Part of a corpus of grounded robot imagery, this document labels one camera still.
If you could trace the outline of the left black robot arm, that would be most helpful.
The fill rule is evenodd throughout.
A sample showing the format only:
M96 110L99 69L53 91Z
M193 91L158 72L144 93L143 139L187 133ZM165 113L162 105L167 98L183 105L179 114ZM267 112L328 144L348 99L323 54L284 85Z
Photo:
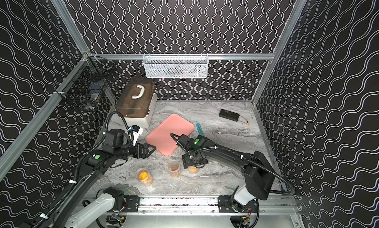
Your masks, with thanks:
M23 222L22 228L85 228L107 211L125 209L124 193L110 187L79 213L73 213L92 185L109 169L118 167L117 160L126 163L129 158L147 159L157 149L148 143L138 143L136 133L140 128L129 126L126 120L123 120L125 130L109 129L113 115L122 116L118 111L109 113L100 141L79 160L68 186L47 210L39 214L37 221Z

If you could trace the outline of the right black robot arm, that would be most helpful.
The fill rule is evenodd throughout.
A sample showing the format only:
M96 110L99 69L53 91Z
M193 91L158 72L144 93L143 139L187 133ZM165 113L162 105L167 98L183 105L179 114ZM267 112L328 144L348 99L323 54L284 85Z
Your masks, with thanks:
M234 213L244 212L253 200L267 200L271 193L295 194L294 186L276 173L265 155L259 151L253 154L239 152L217 144L203 135L190 138L184 134L179 136L170 133L170 137L185 152L182 155L184 168L194 166L200 169L209 160L214 160L242 173L245 184L238 186L229 200L220 204Z

